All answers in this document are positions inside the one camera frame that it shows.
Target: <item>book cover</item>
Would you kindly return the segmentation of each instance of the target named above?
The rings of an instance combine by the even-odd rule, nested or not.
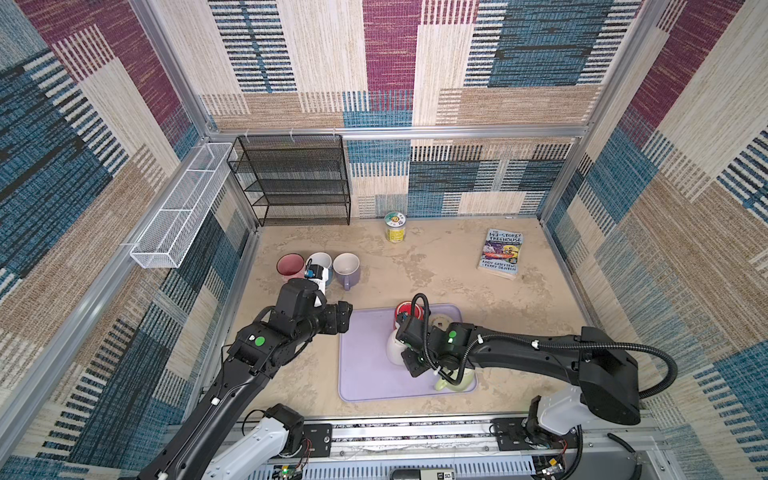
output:
[[[495,275],[514,278],[518,272],[522,243],[522,233],[491,228],[485,236],[478,268]]]

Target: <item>purple mug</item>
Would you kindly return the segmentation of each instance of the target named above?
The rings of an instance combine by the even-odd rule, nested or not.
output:
[[[354,253],[342,253],[334,259],[333,271],[344,290],[349,291],[360,281],[360,259]]]

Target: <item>purple mat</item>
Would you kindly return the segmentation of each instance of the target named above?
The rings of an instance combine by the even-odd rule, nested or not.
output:
[[[462,312],[452,303],[430,305],[432,313],[462,321]],[[404,366],[393,365],[386,358],[386,340],[392,333],[395,307],[354,310],[349,318],[349,331],[341,335],[339,348],[339,396],[345,402],[404,399],[414,396],[448,395],[444,388],[435,390],[439,377],[425,372],[411,377]],[[464,392],[471,392],[477,380]]]

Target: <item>black wire rack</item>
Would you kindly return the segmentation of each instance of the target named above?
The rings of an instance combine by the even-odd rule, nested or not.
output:
[[[349,225],[352,201],[339,135],[240,136],[227,162],[259,224]]]

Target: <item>red mug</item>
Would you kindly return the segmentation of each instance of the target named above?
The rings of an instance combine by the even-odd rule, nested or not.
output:
[[[424,309],[418,303],[416,304],[415,310],[416,310],[416,318],[420,320],[424,319]],[[410,302],[402,302],[397,306],[397,308],[395,308],[395,329],[398,329],[397,316],[403,312],[408,313],[409,315],[411,314]]]
[[[283,282],[292,278],[304,278],[304,257],[298,253],[288,253],[277,261],[276,268],[283,276]]]

